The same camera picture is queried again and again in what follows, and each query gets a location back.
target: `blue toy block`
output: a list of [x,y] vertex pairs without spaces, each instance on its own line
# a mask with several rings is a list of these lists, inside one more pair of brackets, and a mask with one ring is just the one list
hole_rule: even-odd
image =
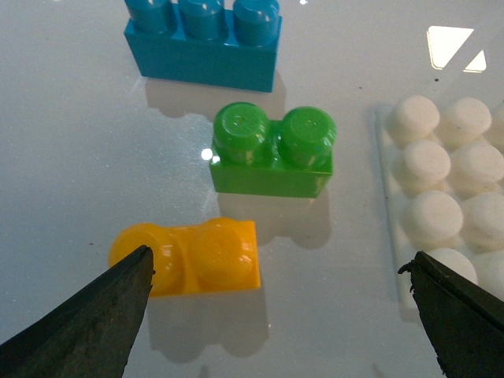
[[282,17],[276,0],[125,0],[124,35],[142,76],[271,92]]

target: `toy block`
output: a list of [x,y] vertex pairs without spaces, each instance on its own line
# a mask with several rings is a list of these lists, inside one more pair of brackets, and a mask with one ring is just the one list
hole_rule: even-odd
[[316,198],[332,176],[335,124],[313,107],[269,120],[258,106],[237,102],[213,122],[210,171],[220,193]]
[[[425,251],[504,299],[504,157],[499,114],[475,98],[439,111],[414,95],[376,112],[396,268]],[[405,309],[411,284],[398,278]]]
[[142,76],[271,92],[277,0],[125,0],[124,35]]
[[194,226],[136,224],[114,240],[109,266],[139,246],[154,253],[151,297],[261,287],[255,224],[214,218]]

